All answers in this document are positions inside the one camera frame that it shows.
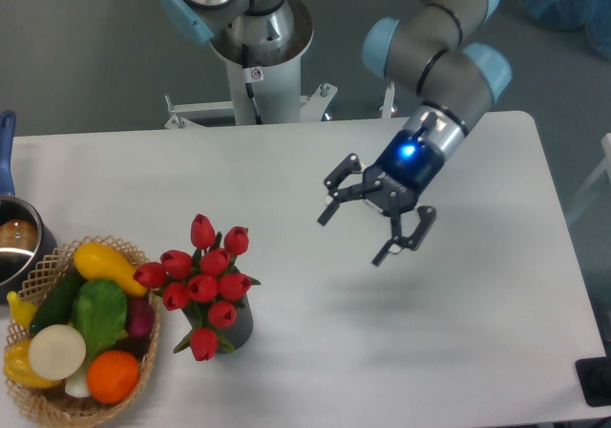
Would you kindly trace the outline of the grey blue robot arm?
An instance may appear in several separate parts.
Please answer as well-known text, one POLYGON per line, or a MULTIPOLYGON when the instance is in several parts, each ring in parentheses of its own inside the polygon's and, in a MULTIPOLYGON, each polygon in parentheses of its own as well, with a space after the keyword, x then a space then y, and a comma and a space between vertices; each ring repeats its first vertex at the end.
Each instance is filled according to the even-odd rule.
MULTIPOLYGON (((301 58, 311 43, 311 16, 300 0, 159 0, 190 41, 210 45, 225 63, 240 125, 296 122, 301 58)), ((410 22, 377 21, 362 47, 375 75, 421 100, 370 166, 349 155, 326 177, 327 223, 345 202, 365 201, 390 219, 390 238, 375 256, 415 250, 436 212, 420 195, 459 144, 497 102, 512 78, 497 50, 468 37, 499 0, 421 0, 410 22)))

